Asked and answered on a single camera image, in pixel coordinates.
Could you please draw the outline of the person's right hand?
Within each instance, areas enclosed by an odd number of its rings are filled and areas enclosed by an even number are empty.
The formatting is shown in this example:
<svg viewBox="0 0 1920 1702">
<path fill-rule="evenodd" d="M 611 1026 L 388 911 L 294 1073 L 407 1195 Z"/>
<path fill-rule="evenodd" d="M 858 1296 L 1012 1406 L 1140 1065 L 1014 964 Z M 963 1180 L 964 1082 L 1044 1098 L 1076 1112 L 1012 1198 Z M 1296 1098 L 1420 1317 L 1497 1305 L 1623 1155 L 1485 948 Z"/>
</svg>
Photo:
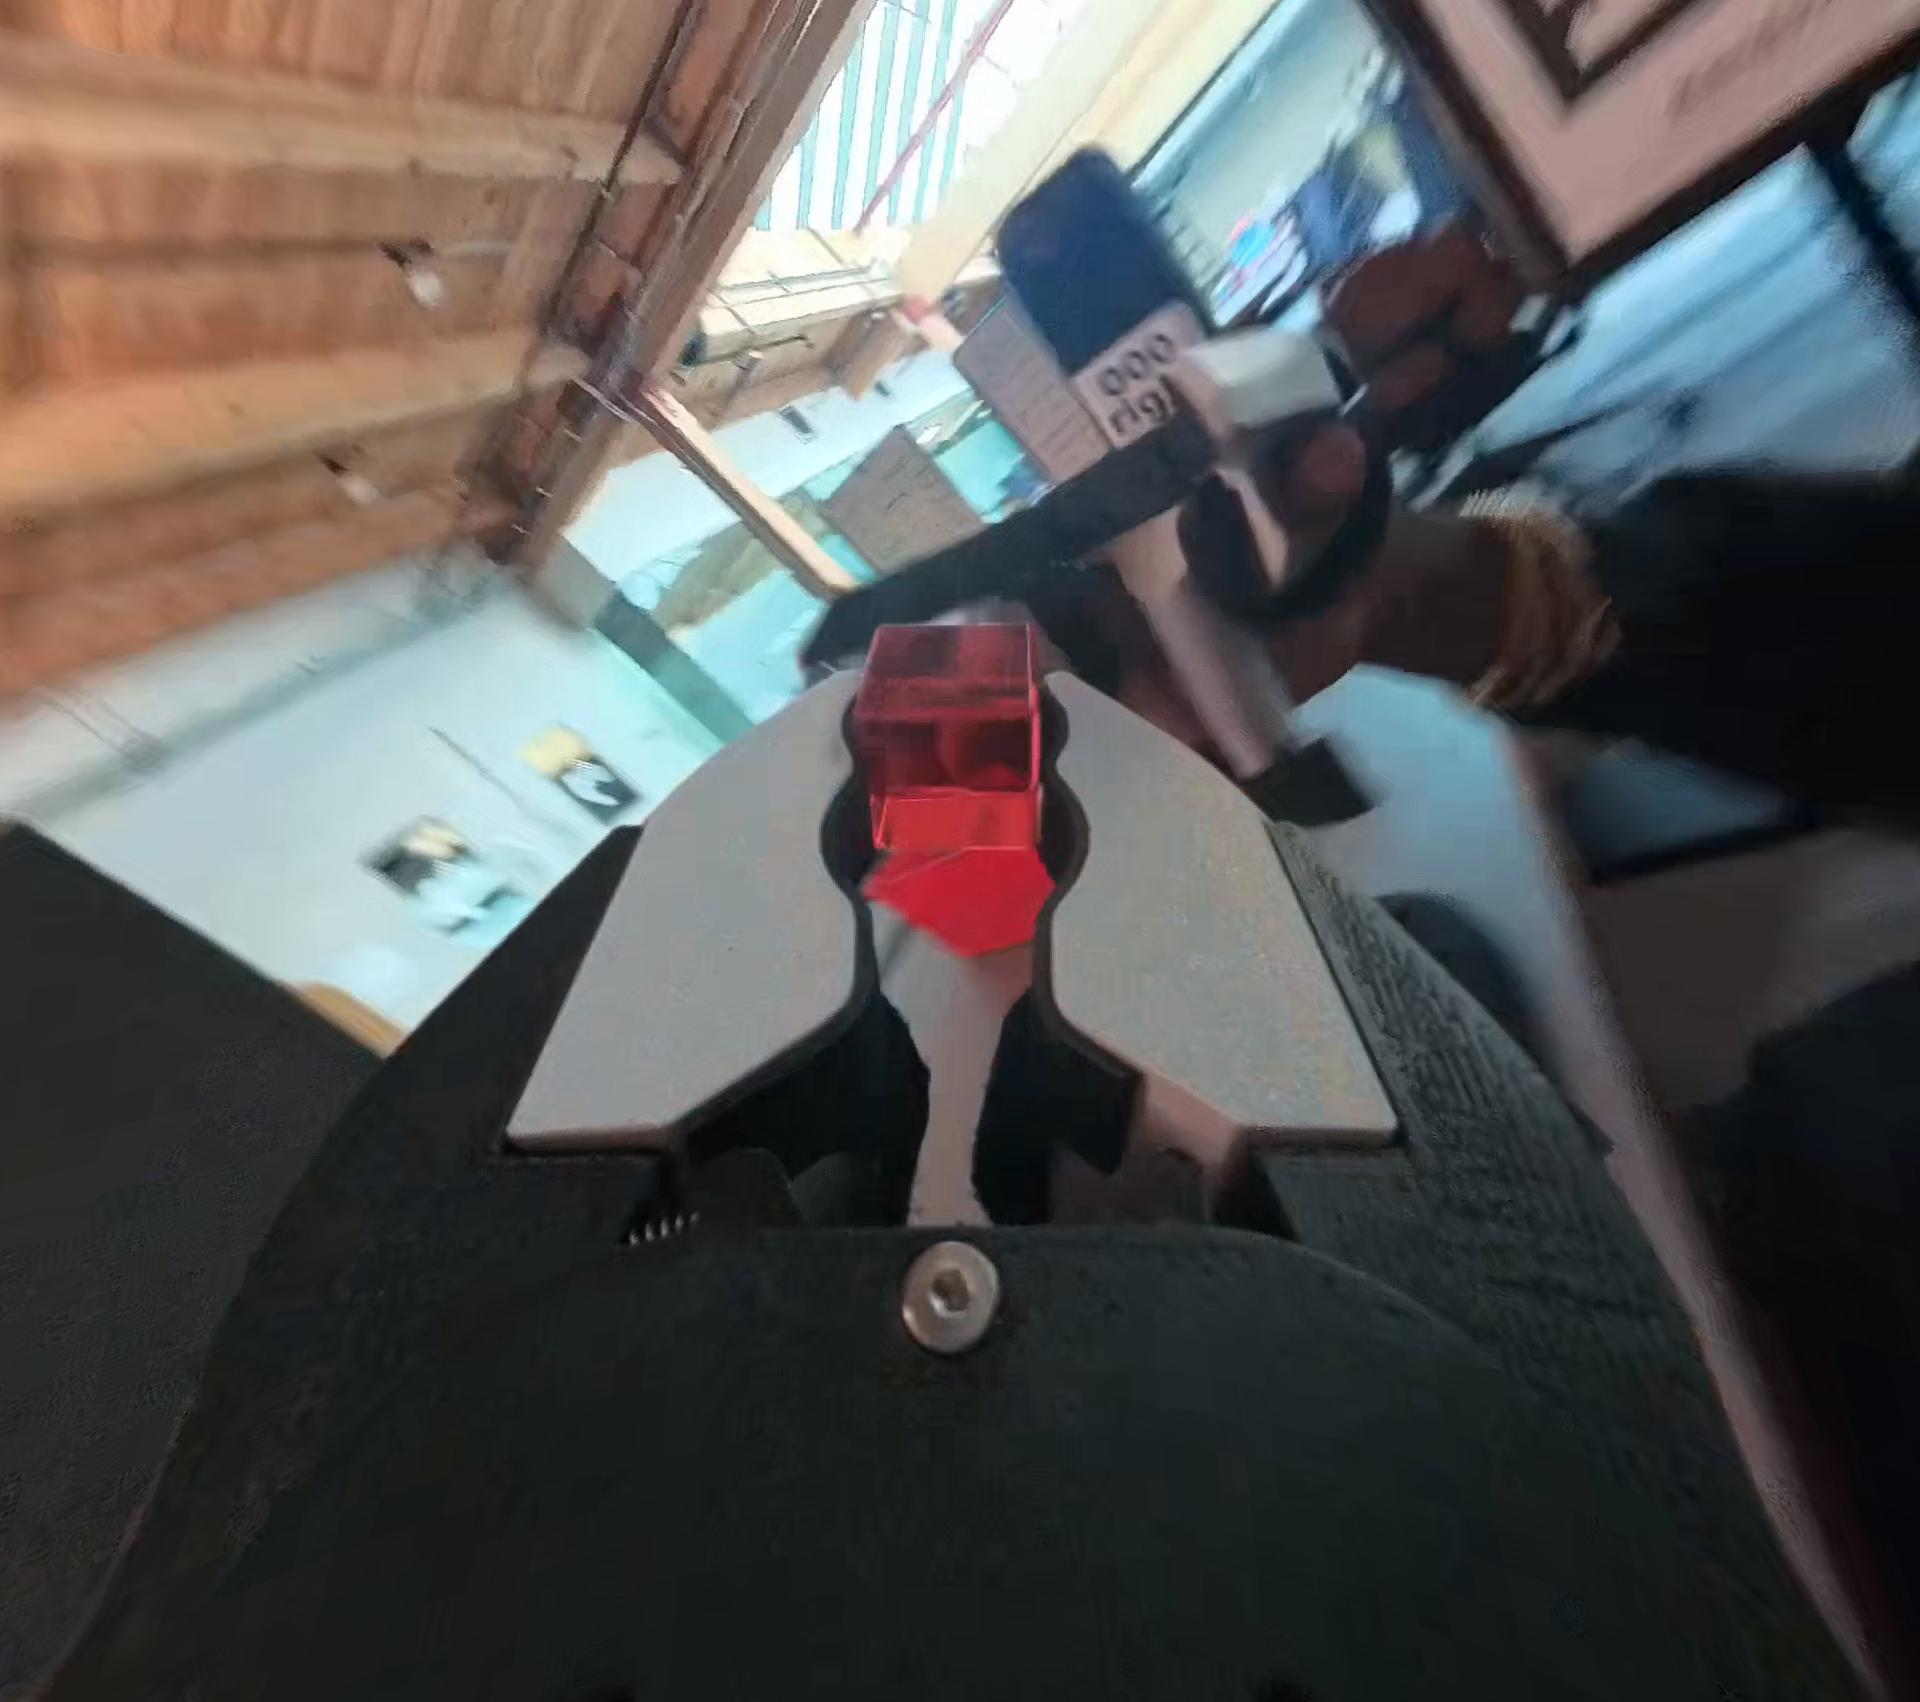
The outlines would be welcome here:
<svg viewBox="0 0 1920 1702">
<path fill-rule="evenodd" d="M 1369 562 L 1319 614 L 1276 617 L 1270 598 L 1362 514 L 1370 450 L 1339 418 L 1260 430 L 1244 450 L 1182 504 L 1176 536 L 1192 585 L 1260 642 L 1296 701 L 1361 666 L 1460 688 L 1483 677 L 1500 644 L 1508 574 L 1497 533 L 1395 511 Z"/>
</svg>

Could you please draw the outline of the red acrylic cube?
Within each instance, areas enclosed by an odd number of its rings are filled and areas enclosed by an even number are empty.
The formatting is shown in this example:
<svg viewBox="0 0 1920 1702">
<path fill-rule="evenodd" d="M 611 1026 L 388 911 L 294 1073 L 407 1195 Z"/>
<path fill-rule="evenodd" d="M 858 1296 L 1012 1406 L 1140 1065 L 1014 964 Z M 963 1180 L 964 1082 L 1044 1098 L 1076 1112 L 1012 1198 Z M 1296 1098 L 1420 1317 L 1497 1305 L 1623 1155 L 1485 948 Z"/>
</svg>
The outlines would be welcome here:
<svg viewBox="0 0 1920 1702">
<path fill-rule="evenodd" d="M 852 736 L 878 853 L 1038 851 L 1040 687 L 1036 632 L 1023 620 L 877 632 Z"/>
</svg>

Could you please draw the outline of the person's right forearm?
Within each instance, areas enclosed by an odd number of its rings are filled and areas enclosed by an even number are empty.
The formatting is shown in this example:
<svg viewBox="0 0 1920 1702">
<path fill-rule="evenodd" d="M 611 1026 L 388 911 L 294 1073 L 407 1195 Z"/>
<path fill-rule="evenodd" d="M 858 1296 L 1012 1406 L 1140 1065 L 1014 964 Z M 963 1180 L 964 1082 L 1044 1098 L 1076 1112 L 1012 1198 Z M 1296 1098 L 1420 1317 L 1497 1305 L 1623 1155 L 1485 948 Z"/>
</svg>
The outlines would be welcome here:
<svg viewBox="0 0 1920 1702">
<path fill-rule="evenodd" d="M 1916 833 L 1915 481 L 1690 471 L 1583 533 L 1618 641 L 1527 726 Z"/>
</svg>

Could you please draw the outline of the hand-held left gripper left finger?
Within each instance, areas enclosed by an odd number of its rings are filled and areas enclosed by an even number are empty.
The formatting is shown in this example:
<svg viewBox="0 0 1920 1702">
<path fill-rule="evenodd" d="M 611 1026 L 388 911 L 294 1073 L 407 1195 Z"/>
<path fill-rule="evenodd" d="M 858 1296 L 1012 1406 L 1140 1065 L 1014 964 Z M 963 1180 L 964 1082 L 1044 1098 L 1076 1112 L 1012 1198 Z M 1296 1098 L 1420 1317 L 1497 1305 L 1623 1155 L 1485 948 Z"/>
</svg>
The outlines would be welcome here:
<svg viewBox="0 0 1920 1702">
<path fill-rule="evenodd" d="M 649 817 L 509 1119 L 517 1153 L 678 1148 L 858 1012 L 872 937 L 827 851 L 857 685 L 803 693 Z"/>
</svg>

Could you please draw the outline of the whiteboard on black stand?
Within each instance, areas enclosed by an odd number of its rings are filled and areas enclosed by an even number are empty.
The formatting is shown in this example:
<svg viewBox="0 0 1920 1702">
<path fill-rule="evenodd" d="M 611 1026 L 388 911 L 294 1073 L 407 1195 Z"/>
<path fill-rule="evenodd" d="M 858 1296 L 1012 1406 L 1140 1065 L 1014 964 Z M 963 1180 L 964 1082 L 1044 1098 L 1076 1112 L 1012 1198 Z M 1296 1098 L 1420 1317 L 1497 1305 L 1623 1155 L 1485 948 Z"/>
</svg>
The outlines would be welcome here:
<svg viewBox="0 0 1920 1702">
<path fill-rule="evenodd" d="M 953 363 L 1051 484 L 1086 475 L 1109 455 L 1090 410 L 1016 302 L 997 301 Z"/>
<path fill-rule="evenodd" d="M 945 554 L 989 525 L 904 426 L 884 434 L 821 503 L 822 518 L 878 579 Z"/>
</svg>

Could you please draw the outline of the dark wall sign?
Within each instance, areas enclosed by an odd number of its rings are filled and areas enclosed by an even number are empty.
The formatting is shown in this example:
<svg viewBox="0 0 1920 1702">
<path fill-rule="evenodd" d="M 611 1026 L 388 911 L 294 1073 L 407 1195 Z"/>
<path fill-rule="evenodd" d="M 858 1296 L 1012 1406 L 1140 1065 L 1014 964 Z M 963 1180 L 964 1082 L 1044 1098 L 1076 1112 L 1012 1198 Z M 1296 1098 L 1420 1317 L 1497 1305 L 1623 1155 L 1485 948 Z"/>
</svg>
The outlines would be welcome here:
<svg viewBox="0 0 1920 1702">
<path fill-rule="evenodd" d="M 551 724 L 519 750 L 519 760 L 601 827 L 616 827 L 642 803 L 639 785 L 576 729 Z"/>
</svg>

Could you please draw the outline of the brown office chair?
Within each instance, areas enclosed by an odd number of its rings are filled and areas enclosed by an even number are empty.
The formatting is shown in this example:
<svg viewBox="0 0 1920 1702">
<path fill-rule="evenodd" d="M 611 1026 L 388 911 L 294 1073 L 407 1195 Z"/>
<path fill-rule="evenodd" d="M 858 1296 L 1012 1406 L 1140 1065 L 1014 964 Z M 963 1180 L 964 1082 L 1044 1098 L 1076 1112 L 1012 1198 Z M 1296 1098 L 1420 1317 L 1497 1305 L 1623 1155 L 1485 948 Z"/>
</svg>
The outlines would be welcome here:
<svg viewBox="0 0 1920 1702">
<path fill-rule="evenodd" d="M 1323 296 L 1321 326 L 1382 415 L 1481 395 L 1537 356 L 1529 284 L 1505 251 L 1455 221 L 1359 261 Z"/>
</svg>

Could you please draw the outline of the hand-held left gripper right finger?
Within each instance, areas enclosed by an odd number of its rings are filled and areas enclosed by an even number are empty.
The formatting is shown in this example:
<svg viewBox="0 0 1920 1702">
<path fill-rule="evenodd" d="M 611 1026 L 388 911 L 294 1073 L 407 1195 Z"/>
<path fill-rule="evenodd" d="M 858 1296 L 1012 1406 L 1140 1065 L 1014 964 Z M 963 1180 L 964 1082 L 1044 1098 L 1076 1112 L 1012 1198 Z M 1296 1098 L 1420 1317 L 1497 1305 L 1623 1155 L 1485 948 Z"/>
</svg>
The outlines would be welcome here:
<svg viewBox="0 0 1920 1702">
<path fill-rule="evenodd" d="M 1137 1086 L 1133 1130 L 1223 1198 L 1254 1155 L 1381 1155 L 1400 1119 L 1253 803 L 1201 755 L 1069 673 L 1055 777 L 1078 860 L 1042 933 L 1042 1004 Z"/>
</svg>

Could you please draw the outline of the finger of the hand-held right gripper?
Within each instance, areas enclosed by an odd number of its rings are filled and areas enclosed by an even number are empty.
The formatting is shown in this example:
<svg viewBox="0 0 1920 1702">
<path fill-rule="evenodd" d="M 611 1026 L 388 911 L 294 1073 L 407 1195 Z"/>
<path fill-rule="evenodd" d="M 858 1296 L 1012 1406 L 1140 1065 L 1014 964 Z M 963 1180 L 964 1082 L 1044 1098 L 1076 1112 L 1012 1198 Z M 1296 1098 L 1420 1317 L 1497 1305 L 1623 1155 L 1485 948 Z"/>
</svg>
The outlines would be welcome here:
<svg viewBox="0 0 1920 1702">
<path fill-rule="evenodd" d="M 1340 393 L 1324 350 L 1307 334 L 1242 328 L 1184 350 L 1170 384 L 1208 433 L 1259 433 L 1337 415 Z"/>
</svg>

